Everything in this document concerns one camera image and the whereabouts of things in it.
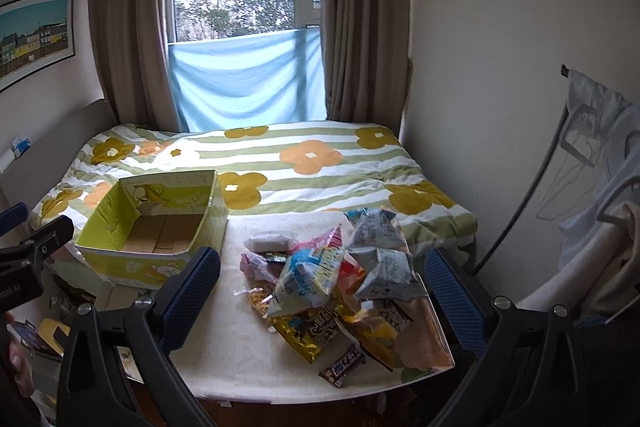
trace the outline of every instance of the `gray headboard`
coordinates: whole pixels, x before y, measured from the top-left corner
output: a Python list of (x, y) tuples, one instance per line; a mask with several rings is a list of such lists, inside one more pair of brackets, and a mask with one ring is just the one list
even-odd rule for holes
[(65, 118), (42, 136), (1, 176), (9, 205), (24, 202), (31, 210), (65, 175), (78, 151), (115, 122), (104, 99)]

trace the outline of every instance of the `bolt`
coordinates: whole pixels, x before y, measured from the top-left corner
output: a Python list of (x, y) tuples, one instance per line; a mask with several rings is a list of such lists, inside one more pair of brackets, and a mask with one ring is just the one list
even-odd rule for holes
[(562, 306), (562, 304), (556, 304), (554, 306), (554, 313), (558, 316), (558, 317), (566, 317), (569, 312), (567, 311), (567, 309)]
[(78, 315), (88, 315), (91, 312), (92, 308), (93, 307), (88, 302), (82, 303), (78, 306)]
[(149, 308), (149, 306), (151, 306), (153, 302), (154, 300), (151, 297), (149, 297), (149, 295), (141, 295), (136, 299), (134, 304), (136, 308), (138, 308), (139, 310), (144, 310), (145, 308)]
[(494, 299), (494, 305), (501, 310), (508, 310), (511, 307), (511, 301), (507, 297), (498, 296)]

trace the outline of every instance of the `striped bedspread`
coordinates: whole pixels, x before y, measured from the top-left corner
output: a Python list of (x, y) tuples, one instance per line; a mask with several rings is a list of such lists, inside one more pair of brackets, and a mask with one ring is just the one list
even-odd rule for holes
[(117, 179), (190, 169), (219, 172), (230, 216), (387, 206), (414, 251), (466, 245), (478, 225), (425, 179), (387, 128), (333, 121), (176, 135), (116, 126), (82, 147), (31, 224), (65, 214), (77, 237)]

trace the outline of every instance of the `teal sky in picture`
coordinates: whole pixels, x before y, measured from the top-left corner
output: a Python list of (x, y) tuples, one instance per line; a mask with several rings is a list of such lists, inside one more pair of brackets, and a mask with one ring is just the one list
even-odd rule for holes
[(29, 35), (45, 24), (63, 23), (68, 2), (46, 1), (3, 13), (0, 15), (0, 40), (13, 33)]

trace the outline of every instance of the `hand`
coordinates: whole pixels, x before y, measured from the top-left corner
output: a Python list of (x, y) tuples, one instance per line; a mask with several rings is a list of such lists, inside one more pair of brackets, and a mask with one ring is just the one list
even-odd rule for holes
[[(4, 316), (8, 324), (15, 322), (14, 316), (10, 312), (6, 312)], [(31, 378), (31, 369), (22, 346), (14, 341), (13, 338), (9, 342), (9, 360), (17, 371), (14, 378), (20, 394), (25, 398), (30, 397), (35, 391), (33, 378)]]

